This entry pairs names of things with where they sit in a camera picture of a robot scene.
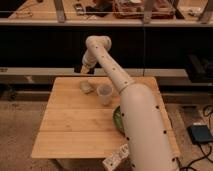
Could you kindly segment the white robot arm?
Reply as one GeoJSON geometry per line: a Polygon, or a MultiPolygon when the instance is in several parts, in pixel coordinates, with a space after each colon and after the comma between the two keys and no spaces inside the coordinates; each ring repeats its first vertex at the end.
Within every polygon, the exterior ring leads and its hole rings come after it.
{"type": "Polygon", "coordinates": [[[108,53],[108,36],[89,36],[82,73],[99,63],[120,95],[120,110],[133,171],[178,171],[154,92],[137,83],[108,53]]]}

